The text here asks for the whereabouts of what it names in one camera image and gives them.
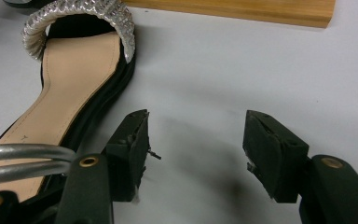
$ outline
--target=tan insole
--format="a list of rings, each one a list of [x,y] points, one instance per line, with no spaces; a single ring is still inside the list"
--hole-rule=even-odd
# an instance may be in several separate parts
[[[47,43],[43,59],[44,88],[34,104],[0,139],[0,144],[59,145],[76,114],[116,70],[120,38],[108,33],[82,38],[56,38]],[[0,166],[42,160],[0,161]],[[20,201],[36,195],[43,177],[0,184]]]

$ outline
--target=clamp jaw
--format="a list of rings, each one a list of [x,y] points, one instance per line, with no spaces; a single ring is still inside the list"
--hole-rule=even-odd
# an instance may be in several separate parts
[[[0,224],[114,223],[112,202],[130,202],[141,185],[150,150],[147,119],[140,110],[121,122],[102,154],[75,158],[64,184],[19,203],[0,191]]]
[[[243,149],[248,170],[277,203],[302,200],[304,224],[358,223],[358,174],[344,160],[307,157],[309,146],[270,115],[248,111]]]

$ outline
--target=white surface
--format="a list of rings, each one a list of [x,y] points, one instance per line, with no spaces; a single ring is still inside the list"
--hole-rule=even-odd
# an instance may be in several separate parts
[[[139,204],[115,203],[125,223],[300,223],[246,171],[247,109],[268,113],[358,172],[358,1],[337,0],[327,29],[131,8],[137,67],[84,147],[100,149],[124,116],[147,108],[162,161],[148,158]],[[22,49],[27,11],[0,1],[0,134],[40,92]]]

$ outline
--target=rhinestone strap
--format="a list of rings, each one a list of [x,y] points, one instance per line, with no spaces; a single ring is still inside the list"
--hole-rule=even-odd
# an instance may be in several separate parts
[[[38,61],[43,56],[46,43],[46,28],[58,18],[90,14],[103,19],[115,27],[124,46],[127,63],[135,52],[134,23],[125,4],[120,0],[57,0],[33,13],[22,30],[22,43],[29,55]]]

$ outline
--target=sandal strap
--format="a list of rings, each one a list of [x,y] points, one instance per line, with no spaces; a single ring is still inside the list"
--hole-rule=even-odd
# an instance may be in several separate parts
[[[109,22],[121,38],[127,63],[135,52],[134,23],[131,13],[120,0],[57,0],[31,14],[22,30],[22,43],[28,54],[41,61],[46,44],[46,28],[58,18],[89,14]]]

